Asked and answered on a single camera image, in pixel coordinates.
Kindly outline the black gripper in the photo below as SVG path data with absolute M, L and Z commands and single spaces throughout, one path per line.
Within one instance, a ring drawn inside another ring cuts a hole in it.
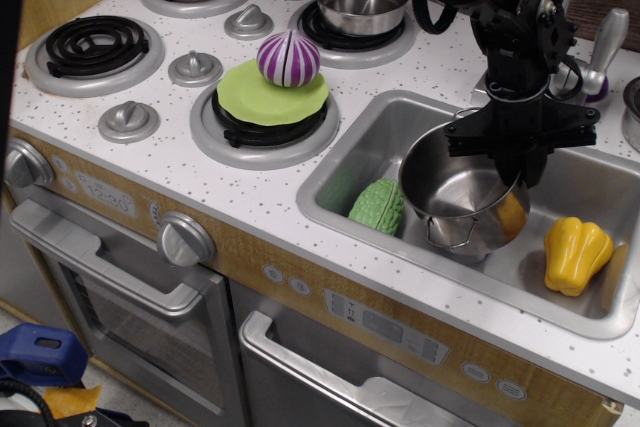
M 596 143 L 599 120 L 595 108 L 545 95 L 518 101 L 493 98 L 475 113 L 451 121 L 443 135 L 452 156 L 495 157 L 505 186 L 517 183 L 522 174 L 526 186 L 534 188 L 544 174 L 548 154 Z

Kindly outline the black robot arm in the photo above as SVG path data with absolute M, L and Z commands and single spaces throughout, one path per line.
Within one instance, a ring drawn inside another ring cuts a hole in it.
M 559 148 L 596 141 L 595 110 L 573 104 L 583 87 L 568 51 L 577 27 L 564 0 L 412 0 L 422 30 L 439 35 L 463 13 L 487 60 L 488 103 L 443 127 L 452 157 L 485 155 L 505 184 L 536 186 Z

